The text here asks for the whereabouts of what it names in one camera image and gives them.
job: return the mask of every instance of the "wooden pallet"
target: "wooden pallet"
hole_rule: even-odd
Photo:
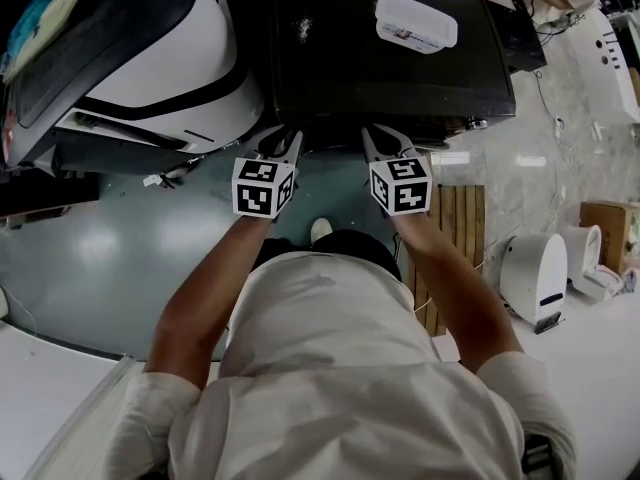
[[[431,195],[431,219],[444,235],[475,267],[484,258],[484,187],[434,187]],[[411,258],[408,264],[407,286],[415,299],[416,318],[430,336],[442,336],[447,332],[444,319],[430,300],[429,288],[416,271]]]

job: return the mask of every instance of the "gray floor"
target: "gray floor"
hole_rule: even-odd
[[[241,154],[211,156],[176,190],[112,176],[99,202],[5,232],[0,283],[33,313],[39,332],[145,359],[165,303],[235,219],[229,180]],[[298,191],[273,236],[307,244],[313,220],[328,216],[336,229],[364,231],[392,248],[394,231],[367,195],[361,155],[314,154],[299,167]],[[11,309],[31,327],[19,307]]]
[[[509,236],[575,224],[584,199],[640,196],[631,130],[602,130],[598,140],[567,38],[555,38],[546,52],[542,91],[566,123],[559,139],[534,75],[520,73],[513,77],[515,119],[452,139],[452,151],[433,158],[437,181],[487,187],[485,272],[494,283]],[[113,176],[99,202],[0,234],[0,283],[34,314],[41,333],[145,359],[164,304],[234,220],[229,180],[237,155],[229,149],[212,156],[174,191]],[[335,227],[368,232],[391,248],[393,230],[366,179],[360,156],[303,158],[299,190],[273,234],[304,243],[311,222],[327,216]],[[31,325],[15,304],[11,316]]]

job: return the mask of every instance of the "white container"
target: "white container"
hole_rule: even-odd
[[[640,122],[629,68],[611,23],[598,9],[591,9],[584,16],[567,31],[567,36],[580,68],[591,116],[600,126]],[[629,21],[632,39],[638,38],[634,27]]]
[[[417,52],[435,53],[458,42],[458,22],[415,0],[378,0],[376,31],[385,41]]]
[[[603,301],[622,289],[620,276],[604,265],[599,265],[602,245],[599,226],[570,226],[564,228],[561,234],[567,246],[567,275],[576,290]]]
[[[500,293],[527,322],[560,311],[567,290],[567,249],[560,235],[516,237],[500,269]]]

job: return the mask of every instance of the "cardboard box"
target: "cardboard box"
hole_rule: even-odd
[[[622,274],[625,260],[638,237],[640,209],[613,201],[584,202],[580,206],[580,226],[600,226],[600,264]]]

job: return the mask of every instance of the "marble floor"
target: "marble floor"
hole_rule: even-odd
[[[432,154],[439,183],[486,187],[485,277],[494,285],[509,238],[577,225],[581,201],[640,200],[633,129],[594,123],[568,38],[554,38],[545,54],[542,78],[512,77],[516,118],[453,138],[449,152]],[[547,113],[540,92],[564,127]]]
[[[563,130],[545,111],[535,75],[519,73],[516,118],[451,139],[450,151],[432,155],[439,183],[486,186],[485,276],[494,284],[509,237],[577,224],[586,199],[640,199],[640,149],[631,129],[596,132],[568,38],[554,38],[545,51],[540,90]],[[229,180],[237,155],[212,155],[174,191],[111,176],[97,203],[0,230],[0,284],[31,311],[41,334],[145,359],[164,304],[234,220]],[[304,242],[313,219],[327,216],[335,227],[393,246],[394,230],[364,186],[361,156],[310,155],[300,173],[274,235]],[[10,319],[32,326],[15,303]]]

